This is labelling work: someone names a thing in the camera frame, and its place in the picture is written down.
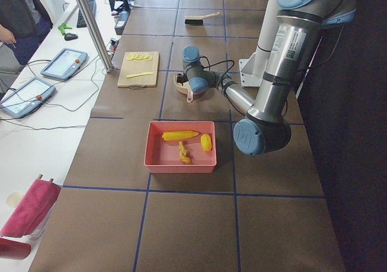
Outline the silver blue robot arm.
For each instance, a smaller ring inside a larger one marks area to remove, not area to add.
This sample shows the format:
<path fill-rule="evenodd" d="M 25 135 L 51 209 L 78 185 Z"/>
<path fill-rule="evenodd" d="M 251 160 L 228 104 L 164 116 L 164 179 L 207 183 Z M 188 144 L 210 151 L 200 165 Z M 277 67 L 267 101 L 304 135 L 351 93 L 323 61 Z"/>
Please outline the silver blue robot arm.
<path fill-rule="evenodd" d="M 183 79 L 194 94 L 218 89 L 245 118 L 237 122 L 233 139 L 246 155 L 282 149 L 291 128 L 282 116 L 296 73 L 305 67 L 323 28 L 351 22 L 356 0 L 268 0 L 256 51 L 243 61 L 242 73 L 260 81 L 251 97 L 226 72 L 214 72 L 200 61 L 195 46 L 183 50 Z"/>

